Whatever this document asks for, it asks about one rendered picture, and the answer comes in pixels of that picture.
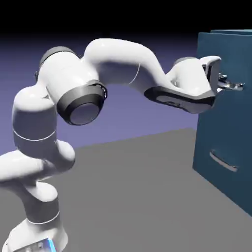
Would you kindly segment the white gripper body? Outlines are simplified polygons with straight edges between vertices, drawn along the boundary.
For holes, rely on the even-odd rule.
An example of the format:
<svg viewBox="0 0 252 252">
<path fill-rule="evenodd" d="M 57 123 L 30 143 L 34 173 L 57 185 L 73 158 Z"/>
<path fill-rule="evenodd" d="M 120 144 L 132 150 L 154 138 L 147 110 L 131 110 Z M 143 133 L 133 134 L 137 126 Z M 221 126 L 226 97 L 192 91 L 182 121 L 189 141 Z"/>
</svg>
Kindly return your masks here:
<svg viewBox="0 0 252 252">
<path fill-rule="evenodd" d="M 203 66 L 206 77 L 211 86 L 211 89 L 214 95 L 216 95 L 219 83 L 219 70 L 220 70 L 221 58 L 219 56 L 206 56 L 200 58 L 200 62 Z"/>
</svg>

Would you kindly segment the blue drawer front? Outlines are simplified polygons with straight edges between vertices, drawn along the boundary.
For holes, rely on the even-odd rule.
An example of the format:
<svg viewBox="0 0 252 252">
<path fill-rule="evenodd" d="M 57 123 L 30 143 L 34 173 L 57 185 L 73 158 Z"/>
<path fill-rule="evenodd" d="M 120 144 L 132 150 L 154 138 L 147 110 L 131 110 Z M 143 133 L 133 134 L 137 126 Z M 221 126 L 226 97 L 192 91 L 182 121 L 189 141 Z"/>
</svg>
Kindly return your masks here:
<svg viewBox="0 0 252 252">
<path fill-rule="evenodd" d="M 211 150 L 238 171 L 215 162 Z M 252 217 L 252 128 L 197 129 L 193 169 Z"/>
<path fill-rule="evenodd" d="M 199 57 L 221 57 L 220 72 L 233 83 L 244 83 L 242 91 L 220 91 L 214 108 L 199 115 L 198 129 L 252 127 L 252 30 L 215 30 L 198 35 Z"/>
</svg>

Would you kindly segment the blue cabinet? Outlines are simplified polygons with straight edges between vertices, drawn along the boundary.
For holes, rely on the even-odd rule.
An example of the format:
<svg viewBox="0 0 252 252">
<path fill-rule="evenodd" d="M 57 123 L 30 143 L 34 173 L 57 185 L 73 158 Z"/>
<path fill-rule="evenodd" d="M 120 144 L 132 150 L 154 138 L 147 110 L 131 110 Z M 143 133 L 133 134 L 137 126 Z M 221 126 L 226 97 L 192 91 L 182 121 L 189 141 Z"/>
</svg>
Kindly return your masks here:
<svg viewBox="0 0 252 252">
<path fill-rule="evenodd" d="M 200 33 L 197 54 L 221 57 L 220 72 L 244 88 L 198 116 L 193 169 L 252 216 L 252 30 Z"/>
</svg>

